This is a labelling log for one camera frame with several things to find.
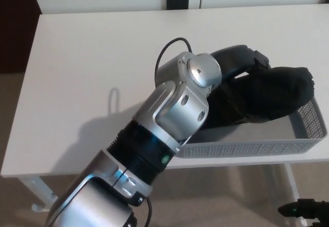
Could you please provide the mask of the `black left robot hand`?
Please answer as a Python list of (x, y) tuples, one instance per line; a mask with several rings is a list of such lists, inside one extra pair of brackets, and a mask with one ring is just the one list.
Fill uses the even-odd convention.
[(261, 123), (265, 119), (252, 114), (246, 97), (233, 87), (236, 77), (242, 73), (251, 76), (270, 69), (268, 58), (246, 45), (227, 47), (211, 54), (219, 63), (222, 82), (214, 86), (207, 98), (208, 116), (201, 130), (233, 126), (244, 123)]

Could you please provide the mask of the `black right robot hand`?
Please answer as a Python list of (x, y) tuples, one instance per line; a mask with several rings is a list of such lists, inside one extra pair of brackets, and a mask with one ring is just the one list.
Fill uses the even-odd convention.
[(284, 217), (302, 217), (304, 219), (318, 219), (312, 226), (328, 226), (328, 202), (314, 199), (298, 199), (278, 208)]

